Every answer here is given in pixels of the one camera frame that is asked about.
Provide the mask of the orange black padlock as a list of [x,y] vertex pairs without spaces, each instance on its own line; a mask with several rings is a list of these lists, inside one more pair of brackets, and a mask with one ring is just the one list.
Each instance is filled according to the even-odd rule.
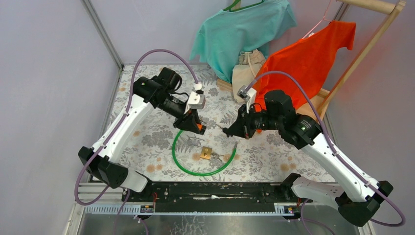
[[202,125],[202,124],[196,124],[196,126],[197,126],[197,130],[198,130],[197,134],[203,135],[205,133],[207,127]]

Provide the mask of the cable lock key pair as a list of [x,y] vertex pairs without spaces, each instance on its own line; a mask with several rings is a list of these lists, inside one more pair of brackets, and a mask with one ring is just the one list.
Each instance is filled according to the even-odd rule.
[[199,116],[201,123],[208,123],[209,119],[207,117]]

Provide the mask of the green cable lock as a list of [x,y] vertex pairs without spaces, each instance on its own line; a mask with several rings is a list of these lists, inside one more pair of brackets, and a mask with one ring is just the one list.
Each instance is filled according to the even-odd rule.
[[186,174],[197,177],[208,177],[218,174],[228,168],[237,155],[236,142],[229,153],[222,155],[223,162],[216,162],[212,159],[205,160],[199,157],[202,146],[199,143],[185,143],[191,138],[191,134],[179,131],[172,143],[172,158],[174,164]]

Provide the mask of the brass padlock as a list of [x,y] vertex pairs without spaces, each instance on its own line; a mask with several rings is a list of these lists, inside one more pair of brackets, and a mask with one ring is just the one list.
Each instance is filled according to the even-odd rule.
[[200,158],[201,159],[210,160],[211,155],[212,155],[212,148],[206,147],[206,146],[202,147],[202,150],[201,150],[201,153],[200,153]]

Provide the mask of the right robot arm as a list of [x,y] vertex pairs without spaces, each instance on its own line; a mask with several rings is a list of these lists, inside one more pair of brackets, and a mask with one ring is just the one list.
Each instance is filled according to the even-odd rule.
[[320,164],[338,183],[330,186],[291,173],[282,183],[281,197],[288,202],[306,198],[336,209],[349,223],[362,227],[380,208],[393,187],[366,174],[338,147],[330,148],[322,127],[310,116],[296,113],[291,98],[281,90],[265,94],[265,106],[256,111],[243,104],[236,121],[223,128],[227,136],[250,139],[257,130],[277,130],[281,138]]

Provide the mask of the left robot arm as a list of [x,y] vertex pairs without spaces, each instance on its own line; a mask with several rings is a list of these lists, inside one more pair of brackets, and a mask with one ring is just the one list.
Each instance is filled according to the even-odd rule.
[[186,101],[174,97],[182,78],[173,70],[163,68],[151,79],[140,77],[133,83],[133,95],[104,135],[92,145],[82,147],[78,156],[86,171],[110,188],[128,188],[140,201],[151,197],[148,179],[131,168],[120,164],[121,155],[135,129],[155,110],[173,116],[173,126],[180,130],[204,134],[198,110],[204,108],[206,98],[200,83],[195,84]]

